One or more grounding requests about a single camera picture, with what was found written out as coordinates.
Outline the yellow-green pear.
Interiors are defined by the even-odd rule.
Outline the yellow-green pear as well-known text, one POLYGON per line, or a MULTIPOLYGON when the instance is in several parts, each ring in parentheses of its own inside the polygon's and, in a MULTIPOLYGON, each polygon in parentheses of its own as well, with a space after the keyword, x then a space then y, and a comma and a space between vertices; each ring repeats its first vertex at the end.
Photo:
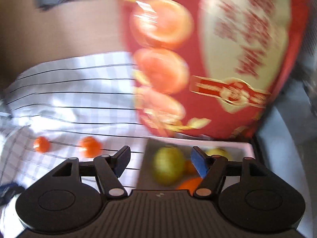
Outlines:
POLYGON ((153 178, 163 186, 171 186, 181 180, 185 171, 185 157, 177 147, 161 147, 153 156, 153 178))
POLYGON ((229 161, 233 161, 232 154, 223 148, 212 148, 205 151, 205 153, 208 156, 219 155, 225 157, 229 161))

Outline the orange box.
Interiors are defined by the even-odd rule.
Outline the orange box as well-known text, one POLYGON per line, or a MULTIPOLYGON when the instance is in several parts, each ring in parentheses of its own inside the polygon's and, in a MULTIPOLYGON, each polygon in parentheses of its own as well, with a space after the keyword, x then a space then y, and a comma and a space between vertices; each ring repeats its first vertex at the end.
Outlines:
POLYGON ((191 160, 186 160, 184 164, 184 172, 186 175, 193 176, 197 174, 195 166, 192 164, 191 160))

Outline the small orange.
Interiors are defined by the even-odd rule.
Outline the small orange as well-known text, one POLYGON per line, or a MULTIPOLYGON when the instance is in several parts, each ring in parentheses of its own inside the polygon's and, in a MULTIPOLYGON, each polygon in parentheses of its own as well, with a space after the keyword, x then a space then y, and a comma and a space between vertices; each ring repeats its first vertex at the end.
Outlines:
POLYGON ((201 177, 194 177, 188 180, 183 181, 180 185, 176 188, 177 190, 188 190, 190 195, 193 195, 194 191, 197 189, 199 184, 202 182, 201 177))

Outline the mandarin middle of cluster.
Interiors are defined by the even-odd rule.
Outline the mandarin middle of cluster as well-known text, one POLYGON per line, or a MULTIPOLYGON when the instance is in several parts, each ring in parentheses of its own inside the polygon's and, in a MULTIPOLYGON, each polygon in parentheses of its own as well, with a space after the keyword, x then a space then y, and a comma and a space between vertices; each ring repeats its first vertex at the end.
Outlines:
POLYGON ((86 136, 79 141, 79 150, 85 158, 95 158, 102 152, 102 144, 93 136, 86 136))

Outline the pink rectangular gift box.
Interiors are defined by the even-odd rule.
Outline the pink rectangular gift box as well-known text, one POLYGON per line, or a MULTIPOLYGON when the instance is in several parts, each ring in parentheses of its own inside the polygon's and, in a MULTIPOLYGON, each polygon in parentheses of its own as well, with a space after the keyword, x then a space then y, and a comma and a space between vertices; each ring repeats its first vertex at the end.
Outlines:
POLYGON ((206 156, 223 156, 229 161, 241 162, 245 157, 255 158, 253 147, 246 142, 149 138, 137 180, 137 190, 189 190, 198 187, 208 168, 195 155, 193 147, 206 156))

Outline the white black grid tablecloth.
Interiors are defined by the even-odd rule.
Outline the white black grid tablecloth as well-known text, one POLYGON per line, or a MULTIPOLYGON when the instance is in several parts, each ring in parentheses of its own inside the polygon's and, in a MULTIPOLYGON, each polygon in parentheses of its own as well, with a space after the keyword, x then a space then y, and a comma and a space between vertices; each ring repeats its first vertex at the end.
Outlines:
POLYGON ((93 136, 104 154, 131 148, 120 177, 127 191, 136 187, 147 131, 133 105, 133 61, 112 52, 39 64, 4 90, 11 118, 1 118, 1 184, 29 187, 70 157, 84 161, 80 139, 93 136), (45 136, 46 153, 33 149, 45 136))

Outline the mandarin far left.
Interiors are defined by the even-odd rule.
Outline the mandarin far left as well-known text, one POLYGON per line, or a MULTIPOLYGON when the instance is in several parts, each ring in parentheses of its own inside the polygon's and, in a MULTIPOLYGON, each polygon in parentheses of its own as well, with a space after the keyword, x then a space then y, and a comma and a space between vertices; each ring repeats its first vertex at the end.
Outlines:
POLYGON ((50 142, 45 136, 38 136, 34 140, 33 149, 39 153, 46 153, 50 149, 50 142))

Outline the glass-sided computer case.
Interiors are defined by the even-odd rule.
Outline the glass-sided computer case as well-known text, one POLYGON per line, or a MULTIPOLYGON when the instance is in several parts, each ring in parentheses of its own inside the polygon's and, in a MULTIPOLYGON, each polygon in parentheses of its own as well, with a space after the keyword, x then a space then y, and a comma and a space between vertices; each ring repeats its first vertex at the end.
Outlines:
POLYGON ((265 164, 306 202, 298 231, 316 237, 316 0, 296 65, 257 133, 265 164))

